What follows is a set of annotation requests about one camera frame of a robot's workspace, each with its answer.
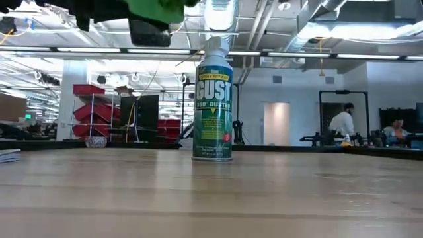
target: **can label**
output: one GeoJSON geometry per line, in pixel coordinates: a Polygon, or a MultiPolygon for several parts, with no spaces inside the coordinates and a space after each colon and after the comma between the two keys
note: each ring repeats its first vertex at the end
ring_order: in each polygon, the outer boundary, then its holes
{"type": "Polygon", "coordinates": [[[228,160],[232,150],[232,69],[197,68],[193,158],[228,160]]]}

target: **table surface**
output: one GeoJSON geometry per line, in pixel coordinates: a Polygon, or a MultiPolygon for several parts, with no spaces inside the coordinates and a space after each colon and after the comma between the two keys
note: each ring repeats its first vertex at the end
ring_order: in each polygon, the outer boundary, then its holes
{"type": "Polygon", "coordinates": [[[422,237],[423,163],[326,153],[22,152],[0,165],[7,238],[422,237]]]}

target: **compressed air duster can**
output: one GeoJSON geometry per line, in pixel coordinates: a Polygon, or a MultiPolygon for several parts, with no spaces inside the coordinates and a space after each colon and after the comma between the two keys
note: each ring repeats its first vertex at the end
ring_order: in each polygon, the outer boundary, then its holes
{"type": "Polygon", "coordinates": [[[225,60],[229,47],[213,37],[197,67],[192,158],[203,161],[232,159],[232,67],[225,60]]]}

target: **door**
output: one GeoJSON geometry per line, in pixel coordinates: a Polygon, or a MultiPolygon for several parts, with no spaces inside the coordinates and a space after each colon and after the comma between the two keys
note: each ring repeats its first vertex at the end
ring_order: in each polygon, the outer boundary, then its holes
{"type": "Polygon", "coordinates": [[[264,103],[264,145],[289,145],[289,103],[264,103]]]}

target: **man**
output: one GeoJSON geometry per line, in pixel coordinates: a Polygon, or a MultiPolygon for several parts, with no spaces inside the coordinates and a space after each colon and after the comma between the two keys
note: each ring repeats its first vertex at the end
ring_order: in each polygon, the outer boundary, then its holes
{"type": "Polygon", "coordinates": [[[343,136],[346,134],[352,136],[354,132],[354,123],[352,121],[352,113],[354,111],[354,105],[347,103],[344,105],[344,112],[336,115],[332,122],[330,122],[329,129],[332,131],[340,132],[343,136]]]}
{"type": "Polygon", "coordinates": [[[396,118],[392,121],[391,126],[387,126],[383,129],[389,143],[402,144],[405,142],[405,137],[407,137],[410,133],[403,129],[403,124],[403,119],[396,118]]]}

